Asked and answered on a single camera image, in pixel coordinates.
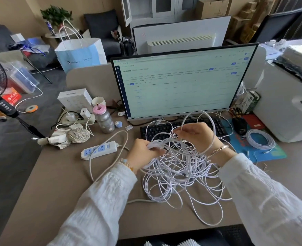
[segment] monitor ventilation grille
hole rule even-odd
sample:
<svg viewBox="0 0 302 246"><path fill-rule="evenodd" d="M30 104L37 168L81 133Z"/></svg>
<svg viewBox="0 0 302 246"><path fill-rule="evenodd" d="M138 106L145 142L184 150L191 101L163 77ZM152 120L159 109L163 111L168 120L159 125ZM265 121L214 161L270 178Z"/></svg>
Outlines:
<svg viewBox="0 0 302 246"><path fill-rule="evenodd" d="M164 40L164 41L153 41L152 45L170 45L170 44L177 44L177 43L184 43L184 42L191 42L191 41L204 41L204 40L212 40L213 36L211 35L201 35L201 36L194 36L194 37L187 37L181 39L172 39L172 40Z"/></svg>

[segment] person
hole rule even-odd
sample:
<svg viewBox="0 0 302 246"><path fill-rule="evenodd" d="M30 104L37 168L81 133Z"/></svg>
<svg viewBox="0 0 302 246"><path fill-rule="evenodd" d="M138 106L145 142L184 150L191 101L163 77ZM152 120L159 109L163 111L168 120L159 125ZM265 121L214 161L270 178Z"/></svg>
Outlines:
<svg viewBox="0 0 302 246"><path fill-rule="evenodd" d="M174 131L203 152L212 142L213 132L205 123L185 124ZM164 149L149 150L149 142L136 139L127 162L116 163L99 181L86 190L75 210L64 222L48 246L107 245L118 240L119 218L128 195L137 181L136 173ZM223 143L215 138L206 152L210 155ZM302 245L302 201L282 184L272 180L242 153L229 148L219 150L211 161L221 169L219 177L226 185L240 218L256 245Z"/></svg>

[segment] small white card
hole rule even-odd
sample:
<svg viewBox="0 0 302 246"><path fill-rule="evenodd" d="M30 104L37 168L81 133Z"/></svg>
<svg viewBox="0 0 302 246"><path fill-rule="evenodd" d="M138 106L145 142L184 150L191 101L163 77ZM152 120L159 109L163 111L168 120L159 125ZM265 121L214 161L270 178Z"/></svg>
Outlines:
<svg viewBox="0 0 302 246"><path fill-rule="evenodd" d="M128 131L128 130L130 130L130 129L132 129L132 128L133 128L132 125L128 125L125 129Z"/></svg>

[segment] paper cup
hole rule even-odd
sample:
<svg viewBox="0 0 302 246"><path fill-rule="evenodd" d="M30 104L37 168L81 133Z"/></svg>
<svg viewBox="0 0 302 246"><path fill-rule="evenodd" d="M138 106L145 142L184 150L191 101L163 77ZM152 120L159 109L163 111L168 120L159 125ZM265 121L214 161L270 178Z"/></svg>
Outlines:
<svg viewBox="0 0 302 246"><path fill-rule="evenodd" d="M103 97L96 97L96 98L93 98L93 100L91 101L91 104L92 104L93 106L96 106L96 105L98 105L98 104L103 104L103 105L105 105L105 100L104 100Z"/></svg>

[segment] orange and white round device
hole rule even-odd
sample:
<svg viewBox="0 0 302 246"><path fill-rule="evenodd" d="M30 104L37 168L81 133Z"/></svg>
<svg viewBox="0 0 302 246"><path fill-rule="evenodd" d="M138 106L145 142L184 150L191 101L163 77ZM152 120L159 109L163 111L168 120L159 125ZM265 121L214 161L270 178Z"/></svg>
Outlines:
<svg viewBox="0 0 302 246"><path fill-rule="evenodd" d="M27 113L33 113L33 112L35 112L37 109L38 109L38 106L37 106L37 105L31 105L31 106L29 106L29 107L26 108L26 112L27 112Z"/></svg>

